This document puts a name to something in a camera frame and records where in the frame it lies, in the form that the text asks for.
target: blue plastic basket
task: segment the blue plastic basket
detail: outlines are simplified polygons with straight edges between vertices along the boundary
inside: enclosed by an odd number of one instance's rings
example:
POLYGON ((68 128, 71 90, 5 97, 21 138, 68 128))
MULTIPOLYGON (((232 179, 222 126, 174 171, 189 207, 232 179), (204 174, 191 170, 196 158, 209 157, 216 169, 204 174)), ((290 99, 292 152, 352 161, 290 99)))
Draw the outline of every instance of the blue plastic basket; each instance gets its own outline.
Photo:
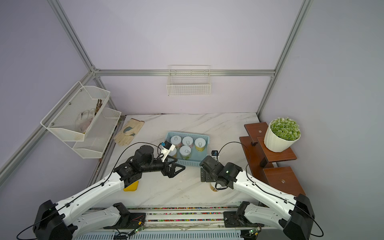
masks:
POLYGON ((201 161, 204 160, 204 158, 208 155, 208 144, 209 144, 209 136, 207 135, 201 135, 201 134, 194 134, 194 133, 187 133, 187 132, 169 132, 166 136, 166 141, 170 141, 171 137, 178 135, 180 137, 192 137, 193 140, 195 141, 197 138, 201 137, 203 138, 207 143, 205 145, 205 149, 202 152, 199 152, 196 150, 195 146, 192 148, 192 154, 190 159, 184 160, 182 159, 179 150, 177 150, 177 163, 181 164, 183 166, 193 166, 193 167, 199 167, 199 164, 201 161))

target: aluminum frame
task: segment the aluminum frame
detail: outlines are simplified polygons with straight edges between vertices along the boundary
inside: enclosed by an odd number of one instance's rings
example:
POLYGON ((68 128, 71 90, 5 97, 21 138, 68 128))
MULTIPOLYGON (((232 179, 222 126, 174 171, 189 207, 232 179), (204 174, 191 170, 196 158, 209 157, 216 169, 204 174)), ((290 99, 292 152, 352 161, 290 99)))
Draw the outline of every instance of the aluminum frame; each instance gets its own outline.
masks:
MULTIPOLYGON (((86 85, 90 80, 92 80, 93 73, 88 72, 81 80, 81 84, 86 85)), ((45 123, 50 122, 60 109, 66 105, 66 103, 74 96, 78 91, 78 88, 72 88, 68 91, 63 98, 55 105, 55 111, 52 111, 49 116, 47 116, 45 123)), ((7 180, 9 176, 17 169, 17 167, 23 162, 24 158, 31 152, 31 150, 36 146, 39 140, 48 132, 45 127, 41 124, 34 130, 34 132, 25 140, 25 142, 16 150, 16 152, 11 156, 11 158, 0 168, 0 186, 7 180)))
MULTIPOLYGON (((101 76, 168 76, 169 70, 100 70, 97 69, 91 59, 89 58, 87 52, 85 51, 84 46, 82 45, 79 37, 77 36, 74 28, 72 27, 67 15, 65 14, 59 0, 47 0, 52 10, 56 14, 59 22, 64 28, 64 31, 67 33, 69 39, 73 43, 76 51, 78 52, 80 58, 84 62, 85 66, 88 69, 88 73, 82 78, 81 83, 86 85, 89 80, 92 79, 95 81, 97 87, 106 89, 104 83, 101 80, 101 76)), ((263 99, 257 109, 257 116, 260 117, 265 104, 268 100, 268 97, 271 94, 271 91, 278 79, 279 73, 284 65, 284 62, 289 54, 290 49, 292 48, 293 42, 297 36, 300 26, 303 23, 303 20, 312 4, 313 0, 303 0, 299 13, 296 17, 296 20, 293 24, 293 27, 290 31, 288 39, 285 43, 283 51, 279 57, 279 60, 276 64, 274 70, 211 70, 211 76, 270 76, 270 81, 265 90, 263 99)), ((68 92, 55 106, 57 110, 60 109, 63 102, 67 102, 68 99, 72 97, 73 92, 68 92)), ((117 110, 116 105, 113 103, 110 98, 108 101, 110 108, 117 110)), ((0 168, 0 186, 7 180, 7 178, 17 169, 17 167, 22 163, 23 159, 29 154, 29 152, 34 148, 38 141, 46 133, 46 129, 39 125, 35 131, 28 137, 28 139, 18 148, 18 150, 12 155, 12 157, 0 168)), ((102 167, 105 166, 105 162, 109 161, 111 153, 113 151, 114 145, 109 144, 104 154, 104 157, 101 162, 98 162, 92 179, 89 183, 94 182, 100 176, 102 172, 102 167)))
MULTIPOLYGON (((95 71, 96 76, 169 76, 169 69, 165 70, 119 70, 102 69, 95 71)), ((209 70, 210 76, 274 76, 275 70, 209 70)))
POLYGON ((312 4, 312 1, 313 0, 303 0, 303 3, 301 4, 299 13, 297 14, 296 20, 295 20, 295 22, 292 26, 292 29, 289 33, 288 39, 284 45, 283 51, 281 52, 280 58, 277 61, 277 64, 275 67, 275 75, 273 77, 271 77, 271 79, 268 83, 268 86, 265 90, 263 99, 262 99, 262 101, 261 101, 261 103, 257 109, 256 113, 257 113, 257 117, 259 117, 259 118, 260 118, 260 115, 261 115, 261 113, 265 107, 266 101, 268 100, 268 98, 271 94, 271 91, 272 91, 272 89, 273 89, 273 87, 274 87, 274 85, 275 85, 275 83, 279 77, 279 74, 280 74, 281 69, 284 65, 284 62, 285 62, 285 60, 289 54, 289 51, 292 48, 293 42, 295 41, 297 33, 299 32, 300 26, 303 24, 303 20, 308 13, 308 10, 312 4))

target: white can lid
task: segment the white can lid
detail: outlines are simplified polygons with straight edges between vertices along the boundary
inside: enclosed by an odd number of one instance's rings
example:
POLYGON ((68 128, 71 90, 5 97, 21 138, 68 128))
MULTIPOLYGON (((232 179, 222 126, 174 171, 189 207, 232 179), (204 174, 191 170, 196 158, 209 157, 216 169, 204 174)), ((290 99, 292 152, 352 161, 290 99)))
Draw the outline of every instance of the white can lid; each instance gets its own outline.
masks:
POLYGON ((196 147, 204 147, 205 144, 206 144, 206 141, 205 141, 204 138, 199 137, 199 138, 197 138, 197 139, 195 140, 195 146, 196 146, 196 147))
POLYGON ((169 153, 169 155, 171 155, 171 156, 173 157, 173 156, 176 155, 176 153, 177 153, 177 148, 173 149, 173 151, 171 151, 171 152, 169 153))
POLYGON ((184 145, 187 145, 187 146, 193 144, 193 138, 191 138, 191 137, 189 137, 189 136, 184 137, 184 138, 183 138, 183 144, 184 144, 184 145))
POLYGON ((183 156, 187 156, 191 153, 191 148, 189 146, 182 146, 180 148, 180 154, 183 156))
POLYGON ((170 142, 173 144, 173 145, 177 145, 177 144, 180 144, 181 143, 181 137, 176 135, 176 136, 173 136, 170 138, 170 142))

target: pull-tab lid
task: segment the pull-tab lid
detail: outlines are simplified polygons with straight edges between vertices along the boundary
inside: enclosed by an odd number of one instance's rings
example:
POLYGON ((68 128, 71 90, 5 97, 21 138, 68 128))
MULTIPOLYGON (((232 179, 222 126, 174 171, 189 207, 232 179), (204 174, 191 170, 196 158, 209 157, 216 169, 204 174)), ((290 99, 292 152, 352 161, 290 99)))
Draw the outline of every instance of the pull-tab lid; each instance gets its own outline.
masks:
POLYGON ((173 136, 170 138, 170 142, 173 144, 173 145, 178 145, 181 143, 181 137, 180 136, 173 136))
POLYGON ((183 156, 188 156, 191 153, 191 148, 189 146, 182 146, 180 148, 180 154, 183 156))
POLYGON ((206 143, 206 141, 205 141, 204 138, 199 137, 199 138, 197 138, 197 139, 195 140, 195 145, 196 145, 197 147, 204 147, 206 144, 207 144, 207 143, 206 143))
POLYGON ((191 137, 189 137, 189 136, 183 138, 183 145, 187 145, 187 146, 189 146, 189 145, 191 145, 192 143, 193 143, 193 138, 191 138, 191 137))

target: lavender wall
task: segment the lavender wall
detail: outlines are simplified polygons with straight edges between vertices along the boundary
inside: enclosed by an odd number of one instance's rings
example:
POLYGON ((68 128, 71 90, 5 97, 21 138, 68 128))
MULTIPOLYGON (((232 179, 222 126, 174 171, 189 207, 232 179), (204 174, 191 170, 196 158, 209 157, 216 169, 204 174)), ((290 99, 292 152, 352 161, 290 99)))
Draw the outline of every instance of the lavender wall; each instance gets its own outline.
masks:
MULTIPOLYGON (((87 70, 46 0, 0 1, 0 33, 2 166, 87 70)), ((48 133, 0 188, 1 239, 16 239, 41 203, 85 188, 96 161, 48 133)))
POLYGON ((301 3, 61 0, 101 69, 274 69, 301 3))
POLYGON ((2 166, 87 70, 45 0, 0 1, 0 32, 2 166))
POLYGON ((298 159, 279 166, 294 170, 324 240, 382 239, 383 12, 381 0, 315 0, 261 114, 300 124, 298 159))
POLYGON ((123 114, 256 112, 269 77, 212 77, 209 96, 168 96, 167 77, 101 78, 123 114))

